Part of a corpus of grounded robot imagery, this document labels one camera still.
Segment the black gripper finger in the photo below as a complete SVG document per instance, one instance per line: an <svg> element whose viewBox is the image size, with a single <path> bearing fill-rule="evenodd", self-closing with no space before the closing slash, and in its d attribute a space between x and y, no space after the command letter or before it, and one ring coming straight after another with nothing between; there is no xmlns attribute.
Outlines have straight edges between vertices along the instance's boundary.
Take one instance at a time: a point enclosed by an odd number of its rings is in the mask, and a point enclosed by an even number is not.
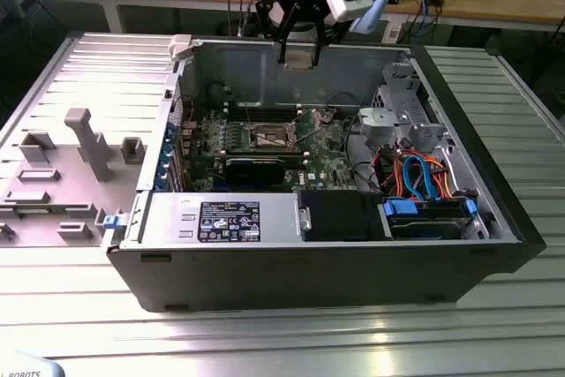
<svg viewBox="0 0 565 377"><path fill-rule="evenodd" d="M312 64L318 64L322 48L327 45L327 34L325 18L329 13L329 8L325 0L312 0L312 4L306 10L308 22L315 28L315 43Z"/></svg>
<svg viewBox="0 0 565 377"><path fill-rule="evenodd" d="M270 13L276 6L282 11L279 24L276 26L270 18ZM255 9L263 36L280 45L278 63L284 64L288 36L297 23L296 0L256 0Z"/></svg>

